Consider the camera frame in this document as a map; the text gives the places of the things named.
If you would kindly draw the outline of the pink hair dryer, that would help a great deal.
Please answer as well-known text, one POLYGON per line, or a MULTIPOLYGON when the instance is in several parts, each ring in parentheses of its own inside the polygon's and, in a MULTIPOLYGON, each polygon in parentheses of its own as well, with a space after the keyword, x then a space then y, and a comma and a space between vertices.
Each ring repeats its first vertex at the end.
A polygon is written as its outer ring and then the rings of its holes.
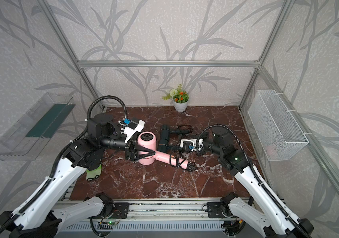
POLYGON ((155 161, 160 161, 169 164, 172 167, 180 167, 184 170, 188 168, 190 162, 186 159, 178 158, 167 153, 159 152, 156 150, 156 136, 152 132, 143 132, 138 136, 137 146, 143 148, 139 151, 138 162, 142 165, 150 165, 155 161))

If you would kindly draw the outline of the dark green hair dryer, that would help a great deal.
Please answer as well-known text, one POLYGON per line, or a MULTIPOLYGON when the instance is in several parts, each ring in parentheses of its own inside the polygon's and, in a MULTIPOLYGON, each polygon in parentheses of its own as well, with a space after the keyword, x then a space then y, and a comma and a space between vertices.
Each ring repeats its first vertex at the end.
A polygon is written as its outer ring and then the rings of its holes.
POLYGON ((186 135, 193 132, 193 127, 190 125, 178 125, 174 128, 169 125, 162 125, 160 130, 160 139, 169 140, 170 135, 186 135))
POLYGON ((183 148, 181 148, 179 145, 169 145, 169 141, 166 139, 160 139, 157 151, 167 153, 168 151, 184 151, 183 148))

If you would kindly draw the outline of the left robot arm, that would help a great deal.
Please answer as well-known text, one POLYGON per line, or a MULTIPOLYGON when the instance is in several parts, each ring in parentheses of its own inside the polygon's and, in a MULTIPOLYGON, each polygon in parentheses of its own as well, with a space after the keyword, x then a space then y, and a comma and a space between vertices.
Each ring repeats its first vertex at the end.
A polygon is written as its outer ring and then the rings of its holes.
POLYGON ((7 230, 11 238, 53 238, 62 229, 79 221, 110 213, 112 199, 104 193, 67 210, 53 209, 75 180, 87 170, 96 170, 101 165, 105 150, 125 151, 132 161, 141 158, 138 152, 142 147, 136 138, 144 128, 144 122, 124 116, 124 123, 117 125, 106 114, 93 117, 93 108, 106 99, 119 102, 127 114, 125 103, 116 96, 102 96, 91 103, 87 111, 87 126, 59 152, 44 182, 19 207, 0 214, 0 234, 7 230))

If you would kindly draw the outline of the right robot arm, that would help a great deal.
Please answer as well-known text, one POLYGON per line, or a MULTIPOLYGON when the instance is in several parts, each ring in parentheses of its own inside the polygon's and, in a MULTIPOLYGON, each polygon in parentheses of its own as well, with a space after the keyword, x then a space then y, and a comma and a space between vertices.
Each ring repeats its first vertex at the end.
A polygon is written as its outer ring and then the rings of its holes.
POLYGON ((223 128, 236 140, 243 156, 238 159, 225 159, 224 151, 221 148, 219 162, 230 170, 231 174, 246 188, 262 210, 259 212, 234 194, 223 201, 226 214, 231 213, 241 218, 264 238, 309 238, 314 230, 312 223, 308 219, 299 218, 277 196, 260 176, 257 167, 245 152, 239 138, 230 128, 219 124, 206 127, 196 139, 195 148, 204 147, 199 141, 203 133, 211 128, 223 128))

